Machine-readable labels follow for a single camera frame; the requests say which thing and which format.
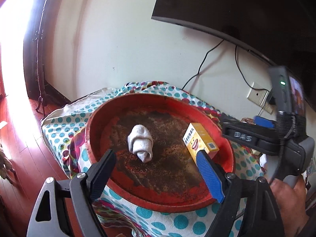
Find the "tablecloth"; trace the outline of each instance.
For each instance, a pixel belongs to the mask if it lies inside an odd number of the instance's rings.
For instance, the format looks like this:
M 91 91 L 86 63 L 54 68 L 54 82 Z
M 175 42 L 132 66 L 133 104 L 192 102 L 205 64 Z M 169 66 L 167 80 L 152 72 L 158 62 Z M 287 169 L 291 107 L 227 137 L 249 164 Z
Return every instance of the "tablecloth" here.
M 174 97 L 205 112 L 216 124 L 220 111 L 183 90 L 166 82 L 148 81 L 128 83 L 121 89 L 104 88 L 87 97 L 66 105 L 48 115 L 41 124 L 43 134 L 50 143 L 56 160 L 68 177 L 86 172 L 89 161 L 84 140 L 88 118 L 102 103 L 120 95 L 133 92 L 154 93 Z M 255 180 L 263 172 L 250 149 L 231 142 L 236 158 L 236 175 Z M 246 198 L 241 199 L 239 211 L 245 208 Z M 127 226 L 134 237 L 148 236 L 204 236 L 210 227 L 219 204 L 186 213 L 160 213 L 136 206 L 105 187 L 102 196 L 93 203 L 95 212 L 105 227 Z M 242 218 L 236 220 L 229 237 L 237 236 Z

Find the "flat screen tv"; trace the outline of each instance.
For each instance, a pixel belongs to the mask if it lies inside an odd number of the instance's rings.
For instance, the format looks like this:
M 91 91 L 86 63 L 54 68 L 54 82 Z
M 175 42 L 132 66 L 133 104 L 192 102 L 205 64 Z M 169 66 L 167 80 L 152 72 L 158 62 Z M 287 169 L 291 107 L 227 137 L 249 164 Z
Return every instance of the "flat screen tv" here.
M 316 109 L 316 24 L 308 0 L 157 0 L 152 19 L 236 44 L 269 65 L 286 65 Z

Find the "red wooden floor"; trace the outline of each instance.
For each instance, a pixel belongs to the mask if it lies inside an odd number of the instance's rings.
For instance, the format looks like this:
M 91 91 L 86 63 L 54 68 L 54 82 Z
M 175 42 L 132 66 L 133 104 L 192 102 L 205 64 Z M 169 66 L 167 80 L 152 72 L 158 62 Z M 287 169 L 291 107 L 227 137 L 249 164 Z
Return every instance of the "red wooden floor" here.
M 10 173 L 15 184 L 0 178 L 0 195 L 6 206 L 6 214 L 17 236 L 26 236 L 28 222 L 37 195 L 49 176 L 57 180 L 67 179 L 66 175 L 47 149 L 41 136 L 42 114 L 35 111 L 36 101 L 29 100 L 26 92 L 10 94 L 0 101 L 0 122 L 8 124 L 0 130 L 0 142 L 11 160 L 16 175 Z M 49 104 L 46 113 L 58 107 Z M 75 236 L 82 236 L 76 221 L 71 200 L 66 201 Z M 112 237 L 119 233 L 130 236 L 129 229 L 112 228 L 105 230 Z

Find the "blue gripper pad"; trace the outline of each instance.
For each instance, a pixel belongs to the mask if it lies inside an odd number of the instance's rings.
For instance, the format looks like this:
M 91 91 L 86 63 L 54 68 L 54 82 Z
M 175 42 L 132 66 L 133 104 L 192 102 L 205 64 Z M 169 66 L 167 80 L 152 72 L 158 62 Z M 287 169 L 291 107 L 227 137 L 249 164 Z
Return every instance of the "blue gripper pad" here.
M 216 169 L 211 166 L 208 159 L 211 160 L 205 151 L 198 151 L 196 156 L 197 168 L 199 169 L 212 197 L 217 199 L 219 203 L 222 203 L 225 198 L 223 193 L 223 184 L 215 172 Z

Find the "metal screw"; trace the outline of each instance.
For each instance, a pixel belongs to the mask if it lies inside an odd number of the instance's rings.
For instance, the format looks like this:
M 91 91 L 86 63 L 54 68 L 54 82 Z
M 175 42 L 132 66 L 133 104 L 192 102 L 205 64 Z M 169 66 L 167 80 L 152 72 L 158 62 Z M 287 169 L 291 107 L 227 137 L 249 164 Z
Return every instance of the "metal screw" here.
M 265 183 L 265 178 L 263 176 L 258 177 L 260 183 Z
M 54 181 L 54 178 L 53 177 L 48 177 L 48 178 L 46 178 L 46 182 L 47 183 L 52 183 Z
M 86 173 L 81 172 L 77 174 L 77 178 L 84 178 L 86 176 Z
M 227 174 L 226 174 L 226 177 L 227 177 L 228 179 L 234 179 L 234 178 L 236 177 L 236 175 L 235 175 L 234 173 L 227 173 Z

